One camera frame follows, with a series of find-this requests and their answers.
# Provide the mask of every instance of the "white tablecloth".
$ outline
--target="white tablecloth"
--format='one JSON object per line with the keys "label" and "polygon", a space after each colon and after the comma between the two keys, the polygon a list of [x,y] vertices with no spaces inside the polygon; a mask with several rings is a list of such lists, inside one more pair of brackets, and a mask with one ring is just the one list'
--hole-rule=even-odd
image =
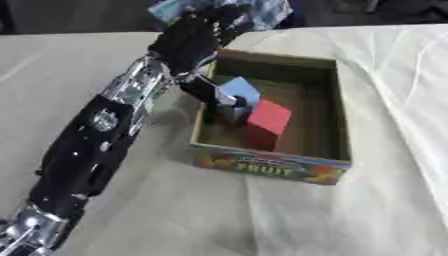
{"label": "white tablecloth", "polygon": [[[250,33],[234,49],[340,61],[353,168],[335,187],[191,165],[195,100],[156,104],[57,255],[448,255],[448,26]],[[0,214],[68,121],[153,33],[0,37]]]}

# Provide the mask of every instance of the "cardboard box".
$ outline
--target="cardboard box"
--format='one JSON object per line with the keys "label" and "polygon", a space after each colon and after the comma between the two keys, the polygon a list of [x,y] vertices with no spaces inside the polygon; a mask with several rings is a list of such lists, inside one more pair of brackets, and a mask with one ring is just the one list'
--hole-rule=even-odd
{"label": "cardboard box", "polygon": [[197,165],[322,185],[351,167],[336,61],[223,50],[212,70],[218,84],[243,76],[292,115],[276,152],[265,152],[202,106],[190,140]]}

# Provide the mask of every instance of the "robotic arm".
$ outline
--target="robotic arm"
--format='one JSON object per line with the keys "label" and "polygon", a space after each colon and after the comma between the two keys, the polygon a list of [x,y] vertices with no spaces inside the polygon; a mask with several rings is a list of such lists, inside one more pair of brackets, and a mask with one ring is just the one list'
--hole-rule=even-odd
{"label": "robotic arm", "polygon": [[0,256],[45,256],[57,250],[125,159],[147,116],[145,103],[170,86],[212,105],[244,105],[196,70],[252,27],[248,6],[186,12],[148,52],[93,98],[45,153],[39,181],[23,205],[0,222]]}

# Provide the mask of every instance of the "dark background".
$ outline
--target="dark background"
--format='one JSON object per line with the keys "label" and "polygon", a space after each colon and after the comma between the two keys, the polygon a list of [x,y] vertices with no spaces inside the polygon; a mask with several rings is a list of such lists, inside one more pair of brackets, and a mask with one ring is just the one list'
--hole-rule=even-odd
{"label": "dark background", "polygon": [[[2,1],[9,3],[15,23],[13,32],[36,34],[151,31],[154,21],[147,8],[160,0]],[[383,0],[375,13],[352,12],[365,8],[366,1],[290,0],[295,15],[282,27],[444,23],[448,20],[443,12],[425,12],[430,6],[442,6],[444,10],[445,2],[441,0]]]}

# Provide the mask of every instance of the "cube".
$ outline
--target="cube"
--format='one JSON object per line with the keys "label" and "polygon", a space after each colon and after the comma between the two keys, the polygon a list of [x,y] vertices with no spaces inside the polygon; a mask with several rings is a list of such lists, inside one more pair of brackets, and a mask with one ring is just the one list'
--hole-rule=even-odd
{"label": "cube", "polygon": [[246,99],[246,107],[222,107],[220,113],[231,123],[240,123],[247,117],[252,108],[258,104],[260,100],[260,93],[244,78],[237,77],[229,82],[219,86],[221,92],[231,96],[240,96]]}
{"label": "cube", "polygon": [[289,109],[268,100],[260,100],[244,127],[246,142],[258,150],[274,151],[290,118]]}

